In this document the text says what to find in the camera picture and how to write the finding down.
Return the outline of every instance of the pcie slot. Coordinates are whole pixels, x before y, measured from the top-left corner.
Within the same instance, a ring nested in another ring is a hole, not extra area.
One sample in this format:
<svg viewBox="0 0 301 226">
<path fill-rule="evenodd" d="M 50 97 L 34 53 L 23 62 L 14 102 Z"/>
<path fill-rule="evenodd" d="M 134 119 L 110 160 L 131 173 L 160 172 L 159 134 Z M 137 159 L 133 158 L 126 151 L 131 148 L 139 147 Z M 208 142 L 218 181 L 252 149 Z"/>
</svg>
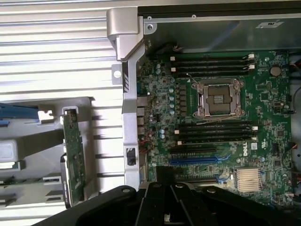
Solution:
<svg viewBox="0 0 301 226">
<path fill-rule="evenodd" d="M 188 154 L 188 153 L 215 153 L 216 148 L 203 148 L 191 146 L 175 146 L 168 150 L 171 154 Z"/>
<path fill-rule="evenodd" d="M 192 164 L 202 164 L 202 163 L 216 163 L 218 159 L 216 157 L 202 157 L 202 158 L 177 158 L 170 159 L 170 165 L 192 165 Z"/>
<path fill-rule="evenodd" d="M 217 184 L 218 181 L 214 177 L 210 178 L 188 178 L 188 179 L 178 179 L 177 182 L 185 182 L 192 185 L 209 185 Z"/>
</svg>

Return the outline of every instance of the small circuit board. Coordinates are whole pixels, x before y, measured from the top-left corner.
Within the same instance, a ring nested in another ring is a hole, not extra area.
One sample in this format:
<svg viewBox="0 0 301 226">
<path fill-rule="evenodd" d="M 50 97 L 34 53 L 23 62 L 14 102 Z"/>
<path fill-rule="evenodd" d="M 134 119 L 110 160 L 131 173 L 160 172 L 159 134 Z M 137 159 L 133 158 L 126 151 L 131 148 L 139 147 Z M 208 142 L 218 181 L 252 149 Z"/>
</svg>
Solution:
<svg viewBox="0 0 301 226">
<path fill-rule="evenodd" d="M 83 200 L 85 159 L 76 110 L 65 110 L 62 118 L 65 137 L 65 154 L 61 157 L 62 184 L 64 201 L 69 208 Z"/>
<path fill-rule="evenodd" d="M 137 75 L 143 177 L 215 185 L 271 206 L 292 205 L 288 53 L 153 56 Z"/>
</svg>

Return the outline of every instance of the cable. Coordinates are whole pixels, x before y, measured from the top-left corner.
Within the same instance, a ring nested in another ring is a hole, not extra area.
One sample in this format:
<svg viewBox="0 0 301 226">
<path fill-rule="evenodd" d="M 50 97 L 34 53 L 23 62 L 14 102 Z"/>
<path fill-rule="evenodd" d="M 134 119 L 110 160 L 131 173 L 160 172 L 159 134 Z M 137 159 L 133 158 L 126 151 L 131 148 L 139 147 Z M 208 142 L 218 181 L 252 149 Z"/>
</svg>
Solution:
<svg viewBox="0 0 301 226">
<path fill-rule="evenodd" d="M 293 150 L 296 146 L 297 146 L 297 145 L 295 145 L 294 147 L 292 147 L 292 148 L 290 148 L 290 149 L 287 149 L 287 150 L 283 153 L 282 158 L 281 158 L 281 163 L 282 163 L 283 168 L 285 168 L 286 170 L 290 171 L 290 172 L 293 173 L 293 174 L 299 174 L 299 175 L 301 175 L 301 172 L 292 171 L 292 169 L 291 169 L 291 168 L 288 168 L 288 167 L 285 165 L 285 163 L 284 163 L 284 158 L 285 158 L 285 156 L 287 155 L 287 153 L 288 153 L 289 151 Z"/>
<path fill-rule="evenodd" d="M 293 66 L 296 69 L 296 71 L 299 73 L 299 75 L 301 76 L 301 69 L 297 65 L 290 64 L 290 66 Z"/>
<path fill-rule="evenodd" d="M 297 88 L 297 90 L 293 94 L 293 99 L 292 99 L 292 102 L 293 102 L 293 113 L 296 113 L 296 96 L 297 96 L 297 93 L 300 90 L 301 90 L 301 86 L 299 88 Z"/>
<path fill-rule="evenodd" d="M 239 115 L 234 115 L 234 116 L 230 116 L 228 118 L 212 120 L 212 121 L 206 121 L 206 122 L 200 122 L 200 123 L 197 123 L 197 125 L 204 125 L 204 124 L 208 124 L 208 123 L 212 123 L 212 122 L 223 121 L 223 120 L 226 120 L 226 119 L 235 119 L 235 118 L 238 118 L 238 117 L 239 117 Z"/>
</svg>

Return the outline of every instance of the black pcie slot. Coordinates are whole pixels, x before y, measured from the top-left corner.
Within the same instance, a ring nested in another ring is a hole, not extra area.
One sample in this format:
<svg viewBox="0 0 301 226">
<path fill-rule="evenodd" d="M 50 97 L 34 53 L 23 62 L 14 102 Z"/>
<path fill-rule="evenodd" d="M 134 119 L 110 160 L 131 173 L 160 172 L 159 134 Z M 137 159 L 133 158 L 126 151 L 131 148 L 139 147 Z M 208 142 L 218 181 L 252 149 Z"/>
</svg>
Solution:
<svg viewBox="0 0 301 226">
<path fill-rule="evenodd" d="M 248 66 L 249 64 L 254 64 L 254 60 L 250 61 L 203 61 L 203 60 L 193 60 L 193 61 L 180 61 L 172 63 L 172 67 L 220 67 L 220 66 Z"/>
<path fill-rule="evenodd" d="M 177 182 L 186 182 L 192 185 L 208 185 L 217 184 L 216 178 L 188 178 L 188 179 L 178 179 Z"/>
<path fill-rule="evenodd" d="M 188 154 L 188 153 L 215 153 L 216 148 L 203 148 L 191 146 L 175 146 L 168 150 L 171 154 Z"/>
<path fill-rule="evenodd" d="M 253 137 L 229 137 L 229 138 L 212 138 L 205 140 L 181 140 L 181 145 L 201 145 L 209 143 L 227 143 L 227 142 L 239 142 L 239 141 L 252 141 Z"/>
<path fill-rule="evenodd" d="M 186 73 L 175 73 L 174 76 L 176 78 L 189 78 L 192 77 L 210 77 L 210 76 L 247 76 L 249 74 L 249 70 L 247 71 L 227 71 L 227 72 L 186 72 Z"/>
<path fill-rule="evenodd" d="M 213 130 L 195 130 L 195 131 L 180 131 L 179 136 L 203 136 L 210 134 L 241 134 L 241 133 L 252 133 L 251 129 L 213 129 Z"/>
</svg>

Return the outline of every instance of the sticker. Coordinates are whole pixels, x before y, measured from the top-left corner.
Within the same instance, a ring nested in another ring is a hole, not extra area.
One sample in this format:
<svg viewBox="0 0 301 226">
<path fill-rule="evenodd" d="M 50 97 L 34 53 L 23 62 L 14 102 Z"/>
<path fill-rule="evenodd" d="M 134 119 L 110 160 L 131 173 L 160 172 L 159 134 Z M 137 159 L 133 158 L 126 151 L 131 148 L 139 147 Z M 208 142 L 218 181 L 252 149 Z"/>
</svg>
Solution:
<svg viewBox="0 0 301 226">
<path fill-rule="evenodd" d="M 251 143 L 251 150 L 257 150 L 257 143 Z"/>
<path fill-rule="evenodd" d="M 243 144 L 243 151 L 244 151 L 244 153 L 243 153 L 243 156 L 248 156 L 248 144 L 247 143 L 244 143 Z"/>
<path fill-rule="evenodd" d="M 284 22 L 263 22 L 259 24 L 256 28 L 276 28 L 283 23 Z"/>
</svg>

